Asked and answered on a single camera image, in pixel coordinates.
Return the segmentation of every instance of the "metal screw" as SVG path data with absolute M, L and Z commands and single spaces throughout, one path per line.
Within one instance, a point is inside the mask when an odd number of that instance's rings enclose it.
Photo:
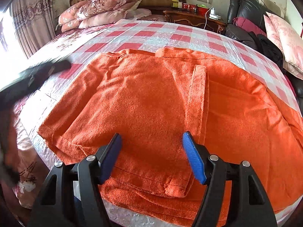
M 86 160 L 87 160 L 87 161 L 93 161 L 93 160 L 95 160 L 95 158 L 96 158 L 96 156 L 94 156 L 94 155 L 89 155 L 89 156 L 86 157 Z
M 217 161 L 217 160 L 219 159 L 219 157 L 216 156 L 215 154 L 212 154 L 209 158 L 210 158 L 210 160 L 212 160 L 212 161 Z
M 245 167 L 249 167 L 250 163 L 247 160 L 245 160 L 242 162 L 242 165 L 244 165 Z
M 55 167 L 61 167 L 62 165 L 63 165 L 63 162 L 60 160 L 55 162 Z

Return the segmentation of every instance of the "green object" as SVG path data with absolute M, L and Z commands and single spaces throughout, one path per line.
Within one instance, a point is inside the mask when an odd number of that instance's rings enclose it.
M 202 4 L 202 5 L 198 5 L 198 7 L 207 8 L 207 6 L 205 6 L 204 4 Z

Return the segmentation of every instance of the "blue gripper pad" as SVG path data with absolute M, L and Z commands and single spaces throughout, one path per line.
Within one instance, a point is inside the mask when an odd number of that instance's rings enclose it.
M 99 160 L 101 162 L 101 177 L 99 177 L 99 180 L 102 184 L 109 179 L 121 148 L 122 138 L 116 133 L 101 156 L 103 160 Z
M 194 177 L 199 180 L 201 184 L 204 184 L 206 181 L 204 163 L 195 147 L 195 142 L 189 132 L 185 132 L 183 134 L 182 145 L 186 152 L 191 169 L 194 173 Z

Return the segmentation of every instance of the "sunlight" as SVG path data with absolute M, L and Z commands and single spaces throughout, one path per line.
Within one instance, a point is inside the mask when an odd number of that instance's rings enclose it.
M 27 61 L 15 36 L 13 19 L 10 16 L 9 10 L 7 10 L 3 16 L 2 25 L 2 33 L 7 47 L 0 44 L 0 88 L 3 88 L 18 77 L 18 73 L 26 68 L 25 65 Z

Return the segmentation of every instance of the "black leather sofa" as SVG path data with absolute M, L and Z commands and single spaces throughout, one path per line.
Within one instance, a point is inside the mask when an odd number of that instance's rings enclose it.
M 264 23 L 264 15 L 266 15 L 266 12 L 273 13 L 265 6 L 259 4 L 256 0 L 230 0 L 227 14 L 228 25 L 225 30 L 225 36 L 257 50 L 257 45 L 252 37 L 244 29 L 233 25 L 233 19 L 236 17 L 244 17 L 266 32 Z M 297 102 L 301 113 L 303 114 L 303 80 L 296 78 L 289 72 L 286 72 L 286 76 L 289 78 L 294 88 Z

